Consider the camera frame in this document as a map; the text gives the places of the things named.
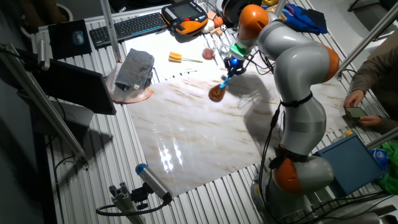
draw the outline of hand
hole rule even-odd
[[[363,90],[354,90],[346,97],[344,101],[344,107],[357,107],[364,97],[365,92]]]
[[[375,127],[381,124],[381,118],[376,115],[363,116],[359,119],[358,123],[364,127]]]

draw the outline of smartphone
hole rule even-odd
[[[367,116],[365,111],[362,110],[362,108],[345,108],[348,116],[354,118],[354,119],[359,119],[363,116]]]

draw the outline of mouse pad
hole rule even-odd
[[[83,33],[83,44],[73,43],[75,31]],[[49,26],[50,45],[53,59],[73,57],[92,53],[90,40],[84,19],[73,22],[64,22]]]

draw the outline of gray towel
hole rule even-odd
[[[136,90],[147,86],[147,81],[152,77],[154,57],[147,52],[130,49],[123,62],[115,84],[123,91],[130,88]]]

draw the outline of orange controller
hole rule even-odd
[[[162,17],[172,30],[188,35],[199,32],[208,21],[205,10],[191,1],[182,1],[163,7]]]

